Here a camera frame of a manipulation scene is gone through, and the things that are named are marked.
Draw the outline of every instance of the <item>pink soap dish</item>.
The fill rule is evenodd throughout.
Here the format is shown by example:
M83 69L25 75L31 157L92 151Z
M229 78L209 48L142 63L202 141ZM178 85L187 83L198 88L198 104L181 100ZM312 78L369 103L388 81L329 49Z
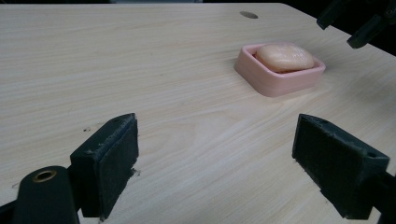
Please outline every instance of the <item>pink soap dish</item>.
M234 65L235 71L261 95L277 97L313 87L326 68L323 62L313 57L315 61L313 68L284 74L273 72L253 56L257 49L263 45L266 44L242 47Z

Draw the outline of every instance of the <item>light wood surface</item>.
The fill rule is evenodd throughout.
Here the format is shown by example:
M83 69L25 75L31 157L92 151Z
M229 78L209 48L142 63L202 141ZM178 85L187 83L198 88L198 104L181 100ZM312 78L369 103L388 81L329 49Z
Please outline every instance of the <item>light wood surface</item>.
M396 173L396 59L348 37L280 4L2 5L0 204L25 175L68 166L104 122L135 112L141 175L106 223L376 223L375 209L342 219L291 157L306 113L389 155ZM325 62L318 85L255 92L233 64L242 46L268 41Z

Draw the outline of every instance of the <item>black mechanical part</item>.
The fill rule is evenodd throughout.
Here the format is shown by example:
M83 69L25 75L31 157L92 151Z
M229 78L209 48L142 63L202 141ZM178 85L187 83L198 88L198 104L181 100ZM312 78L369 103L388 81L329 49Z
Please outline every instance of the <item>black mechanical part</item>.
M22 180L13 223L78 223L65 168L49 166L30 173Z
M137 132L134 114L111 119L72 153L69 168L27 175L18 199L0 207L0 222L75 224L79 208L84 217L108 218L134 174Z
M317 24L323 30L331 25L340 15L347 11L347 5L351 0L333 0L324 11L318 16ZM373 5L376 0L362 1L368 5ZM381 12L377 12L363 26L355 32L347 41L350 47L358 49L373 40L379 33L390 25L396 23L396 0L389 0L386 8L382 7Z
M342 217L367 219L375 206L396 221L395 177L389 157L325 119L300 115L292 157Z
M71 154L68 170L71 179L79 182L78 200L84 217L108 218L134 174L137 157L134 115L111 119Z

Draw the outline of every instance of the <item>bar of soap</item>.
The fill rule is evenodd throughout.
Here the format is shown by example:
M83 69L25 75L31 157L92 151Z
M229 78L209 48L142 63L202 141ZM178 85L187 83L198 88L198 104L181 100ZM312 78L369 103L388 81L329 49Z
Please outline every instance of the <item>bar of soap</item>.
M256 52L256 59L276 73L288 73L314 67L312 55L293 44L267 44Z

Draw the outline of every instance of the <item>wood grain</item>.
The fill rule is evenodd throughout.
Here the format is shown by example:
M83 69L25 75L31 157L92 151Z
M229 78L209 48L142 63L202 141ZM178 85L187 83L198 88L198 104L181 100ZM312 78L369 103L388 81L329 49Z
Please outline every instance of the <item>wood grain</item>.
M240 14L247 11L258 19ZM291 157L300 113L389 155L396 60L280 4L0 6L0 204L108 119L135 112L140 157L106 223L376 223L342 219ZM293 42L327 65L278 98L234 70L246 44ZM97 223L97 219L80 219Z

